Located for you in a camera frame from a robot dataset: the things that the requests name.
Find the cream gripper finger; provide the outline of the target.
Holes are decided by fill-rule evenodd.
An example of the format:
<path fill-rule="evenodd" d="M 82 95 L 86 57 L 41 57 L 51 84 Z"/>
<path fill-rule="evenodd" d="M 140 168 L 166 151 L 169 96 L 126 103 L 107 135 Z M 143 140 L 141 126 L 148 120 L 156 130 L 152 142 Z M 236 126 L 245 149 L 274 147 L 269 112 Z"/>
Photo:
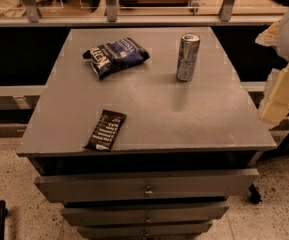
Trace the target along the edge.
<path fill-rule="evenodd" d="M 271 24 L 266 30 L 256 37 L 255 43 L 264 47 L 276 48 L 280 23 L 281 21 L 278 20 Z"/>
<path fill-rule="evenodd" d="M 279 124 L 289 113 L 289 64 L 269 74 L 258 112 L 259 118 L 269 124 Z"/>

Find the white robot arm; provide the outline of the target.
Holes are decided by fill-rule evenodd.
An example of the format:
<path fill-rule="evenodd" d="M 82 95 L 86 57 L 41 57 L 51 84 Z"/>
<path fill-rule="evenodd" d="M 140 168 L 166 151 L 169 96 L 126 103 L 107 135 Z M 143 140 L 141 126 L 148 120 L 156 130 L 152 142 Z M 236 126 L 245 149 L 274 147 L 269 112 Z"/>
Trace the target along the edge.
<path fill-rule="evenodd" d="M 273 69 L 269 74 L 259 108 L 259 118 L 277 126 L 289 113 L 289 9 L 281 20 L 259 34 L 255 42 L 275 48 L 277 55 L 287 61 L 285 68 Z"/>

